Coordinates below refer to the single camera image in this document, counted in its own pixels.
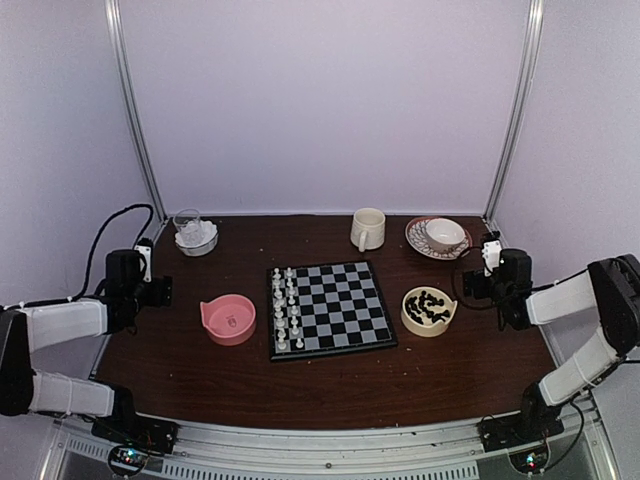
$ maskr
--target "white wall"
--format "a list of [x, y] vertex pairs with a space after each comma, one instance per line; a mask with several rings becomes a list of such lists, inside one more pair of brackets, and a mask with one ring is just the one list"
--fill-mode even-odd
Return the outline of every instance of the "white wall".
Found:
[[527, 0], [121, 4], [168, 211], [484, 209]]
[[[0, 304], [73, 295], [102, 222], [148, 201], [104, 2], [0, 2], [0, 65]], [[130, 246], [144, 219], [112, 224], [92, 286], [105, 253]], [[86, 378], [97, 348], [94, 339], [70, 342], [37, 352], [34, 366]], [[50, 424], [0, 417], [3, 480], [33, 478]]]
[[[534, 277], [640, 256], [640, 3], [549, 1], [540, 58], [497, 222]], [[567, 358], [597, 323], [554, 326]], [[625, 480], [640, 479], [640, 369], [622, 366], [596, 398]]]

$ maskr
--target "metal frame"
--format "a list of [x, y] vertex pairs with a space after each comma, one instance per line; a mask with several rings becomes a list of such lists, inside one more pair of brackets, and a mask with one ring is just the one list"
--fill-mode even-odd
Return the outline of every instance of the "metal frame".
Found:
[[[589, 449], [598, 478], [618, 479], [593, 399], [585, 395], [578, 404], [586, 418], [583, 444]], [[572, 438], [578, 431], [578, 415], [567, 408], [562, 420], [566, 430], [555, 438]], [[449, 478], [477, 479], [474, 465], [506, 454], [505, 450], [483, 451], [478, 421], [343, 431], [262, 430], [179, 422], [173, 454], [154, 460], [148, 471], [167, 479], [410, 480], [446, 478], [446, 471], [469, 467], [471, 475]], [[76, 418], [56, 421], [54, 429], [57, 435], [39, 478], [59, 478], [66, 452], [104, 462], [112, 447], [91, 436], [91, 426]]]
[[542, 20], [544, 12], [544, 0], [531, 0], [529, 6], [529, 22], [524, 38], [524, 47], [522, 49], [522, 61], [520, 63], [520, 75], [518, 77], [518, 85], [516, 95], [513, 101], [513, 109], [511, 110], [511, 119], [507, 129], [507, 136], [502, 147], [502, 154], [496, 178], [491, 188], [491, 195], [484, 212], [485, 219], [492, 223], [498, 207], [498, 202], [504, 189], [505, 180], [513, 155], [518, 143], [518, 135], [522, 127], [522, 119], [524, 117], [525, 105], [529, 97], [529, 90], [533, 82], [533, 76], [538, 61], [538, 51], [540, 49], [540, 37], [542, 35]]
[[136, 105], [133, 93], [133, 84], [131, 82], [131, 73], [129, 71], [129, 63], [127, 61], [127, 50], [124, 41], [124, 31], [122, 29], [122, 21], [120, 18], [120, 2], [119, 0], [105, 0], [105, 8], [107, 11], [107, 25], [109, 27], [109, 36], [113, 44], [113, 50], [118, 64], [118, 73], [120, 74], [120, 86], [124, 96], [125, 107], [127, 110], [127, 120], [133, 144], [136, 149], [138, 163], [142, 170], [144, 183], [147, 187], [155, 213], [160, 222], [167, 218], [167, 213], [162, 204], [158, 184], [153, 174], [153, 168], [149, 160], [149, 152], [142, 134], [142, 125], [140, 123], [140, 115]]

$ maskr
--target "checkered pattern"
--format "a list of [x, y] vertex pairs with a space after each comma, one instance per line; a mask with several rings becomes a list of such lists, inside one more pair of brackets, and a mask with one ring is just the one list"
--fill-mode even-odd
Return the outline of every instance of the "checkered pattern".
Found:
[[[273, 317], [273, 271], [268, 272], [271, 291], [271, 359], [299, 359], [369, 350], [397, 345], [390, 317], [369, 262], [343, 263], [293, 270], [294, 299], [299, 309], [298, 333], [291, 329], [292, 306], [283, 308], [284, 350], [277, 348], [278, 328]], [[286, 268], [280, 268], [280, 289], [286, 293]], [[296, 342], [303, 340], [302, 348]]]

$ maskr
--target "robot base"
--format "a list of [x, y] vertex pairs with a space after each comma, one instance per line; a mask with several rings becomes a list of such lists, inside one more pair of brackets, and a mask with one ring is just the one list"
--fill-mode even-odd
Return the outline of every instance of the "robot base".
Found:
[[493, 452], [504, 448], [515, 448], [521, 445], [541, 441], [546, 437], [552, 437], [564, 432], [564, 426], [560, 420], [547, 420], [540, 424], [537, 431], [523, 438], [519, 432], [522, 416], [520, 413], [500, 418], [483, 420], [478, 424], [480, 439], [485, 452]]
[[132, 444], [134, 448], [152, 453], [170, 454], [173, 452], [173, 445], [178, 435], [178, 425], [167, 420], [136, 415], [135, 431], [141, 433], [135, 437], [128, 434], [127, 438], [120, 431], [122, 431], [121, 424], [110, 418], [103, 418], [93, 424], [91, 434], [114, 443], [130, 444], [128, 440], [131, 439], [134, 441]]

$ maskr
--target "pink bowl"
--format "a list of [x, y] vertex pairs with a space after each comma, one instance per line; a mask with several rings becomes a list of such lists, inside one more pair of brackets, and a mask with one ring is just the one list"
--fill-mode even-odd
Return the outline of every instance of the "pink bowl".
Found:
[[200, 303], [202, 326], [217, 344], [231, 347], [249, 340], [256, 329], [256, 307], [242, 295], [223, 295]]

